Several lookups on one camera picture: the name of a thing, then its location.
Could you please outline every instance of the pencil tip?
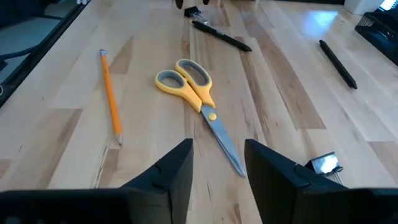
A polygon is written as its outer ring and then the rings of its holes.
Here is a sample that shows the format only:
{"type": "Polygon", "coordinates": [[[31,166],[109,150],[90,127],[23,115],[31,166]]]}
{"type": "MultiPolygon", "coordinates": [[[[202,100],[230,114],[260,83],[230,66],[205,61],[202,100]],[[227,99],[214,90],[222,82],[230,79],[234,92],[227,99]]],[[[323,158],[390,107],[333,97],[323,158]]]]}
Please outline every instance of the pencil tip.
{"type": "Polygon", "coordinates": [[[116,140],[118,141],[119,145],[122,146],[123,137],[121,134],[116,134],[116,140]]]}

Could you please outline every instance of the cable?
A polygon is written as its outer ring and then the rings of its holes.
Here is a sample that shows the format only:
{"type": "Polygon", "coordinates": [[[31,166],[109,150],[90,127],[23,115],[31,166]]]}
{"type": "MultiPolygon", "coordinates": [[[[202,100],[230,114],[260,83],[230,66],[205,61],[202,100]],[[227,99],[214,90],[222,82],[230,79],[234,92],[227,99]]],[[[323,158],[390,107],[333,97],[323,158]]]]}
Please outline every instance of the cable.
{"type": "Polygon", "coordinates": [[[21,50],[19,52],[14,52],[14,53],[0,55],[0,60],[6,60],[6,59],[14,58],[14,57],[20,57],[20,56],[32,53],[32,51],[34,51],[37,48],[37,46],[38,45],[33,46],[33,47],[29,47],[28,49],[21,50]]]}

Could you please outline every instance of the scissor pivot screw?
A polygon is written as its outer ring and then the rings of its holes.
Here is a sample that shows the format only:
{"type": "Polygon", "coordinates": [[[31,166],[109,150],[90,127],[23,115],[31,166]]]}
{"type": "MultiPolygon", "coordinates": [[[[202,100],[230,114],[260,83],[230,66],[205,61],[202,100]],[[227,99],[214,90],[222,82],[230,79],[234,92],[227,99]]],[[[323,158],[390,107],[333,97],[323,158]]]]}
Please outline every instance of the scissor pivot screw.
{"type": "Polygon", "coordinates": [[[215,113],[210,113],[209,114],[209,120],[210,121],[215,121],[217,119],[217,115],[215,113]]]}

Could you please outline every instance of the white object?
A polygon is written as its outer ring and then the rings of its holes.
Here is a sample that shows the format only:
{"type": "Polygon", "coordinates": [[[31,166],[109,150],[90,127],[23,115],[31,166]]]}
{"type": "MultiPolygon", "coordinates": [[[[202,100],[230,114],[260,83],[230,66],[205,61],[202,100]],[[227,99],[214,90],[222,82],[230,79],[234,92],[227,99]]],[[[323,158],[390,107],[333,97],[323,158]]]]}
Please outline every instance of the white object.
{"type": "Polygon", "coordinates": [[[87,4],[88,0],[76,0],[77,4],[87,4]]]}
{"type": "Polygon", "coordinates": [[[384,0],[383,4],[381,4],[380,7],[382,7],[385,10],[390,10],[391,7],[396,3],[396,0],[384,0]]]}
{"type": "Polygon", "coordinates": [[[365,12],[374,12],[384,0],[346,0],[344,6],[352,14],[363,15],[365,12]]]}

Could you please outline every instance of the scissor blade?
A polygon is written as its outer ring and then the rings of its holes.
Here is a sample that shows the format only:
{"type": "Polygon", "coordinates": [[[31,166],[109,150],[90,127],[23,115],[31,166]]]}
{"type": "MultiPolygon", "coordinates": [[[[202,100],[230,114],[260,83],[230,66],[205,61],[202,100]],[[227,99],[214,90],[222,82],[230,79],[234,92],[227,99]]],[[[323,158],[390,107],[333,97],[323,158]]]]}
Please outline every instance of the scissor blade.
{"type": "Polygon", "coordinates": [[[209,120],[209,114],[214,113],[216,111],[207,105],[202,105],[201,113],[205,117],[207,123],[209,124],[211,130],[217,138],[218,143],[221,148],[224,150],[226,156],[229,161],[232,163],[236,171],[242,176],[245,177],[246,174],[244,172],[244,167],[242,166],[241,160],[236,152],[235,145],[232,140],[229,138],[227,131],[224,128],[223,123],[219,118],[216,118],[214,121],[209,120]]]}

